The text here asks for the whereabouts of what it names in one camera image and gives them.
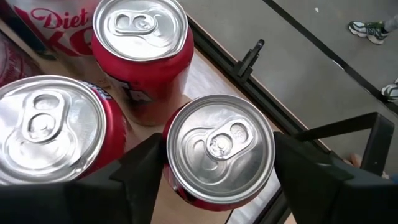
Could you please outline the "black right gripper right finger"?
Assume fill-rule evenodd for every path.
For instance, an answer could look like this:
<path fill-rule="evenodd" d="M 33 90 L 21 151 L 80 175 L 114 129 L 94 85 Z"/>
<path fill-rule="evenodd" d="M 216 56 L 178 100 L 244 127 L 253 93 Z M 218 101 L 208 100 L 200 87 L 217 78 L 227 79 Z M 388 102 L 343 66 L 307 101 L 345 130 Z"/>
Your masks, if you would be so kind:
<path fill-rule="evenodd" d="M 397 224 L 397 184 L 284 135 L 275 171 L 297 223 Z"/>

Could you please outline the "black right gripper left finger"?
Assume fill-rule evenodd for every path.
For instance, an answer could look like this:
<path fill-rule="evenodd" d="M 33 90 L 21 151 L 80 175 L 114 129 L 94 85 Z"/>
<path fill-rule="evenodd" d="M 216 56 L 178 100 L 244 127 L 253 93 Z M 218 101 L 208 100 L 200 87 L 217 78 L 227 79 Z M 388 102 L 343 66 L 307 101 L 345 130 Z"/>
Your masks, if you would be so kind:
<path fill-rule="evenodd" d="M 1 224 L 150 223 L 162 176 L 162 135 L 80 180 L 1 187 Z"/>

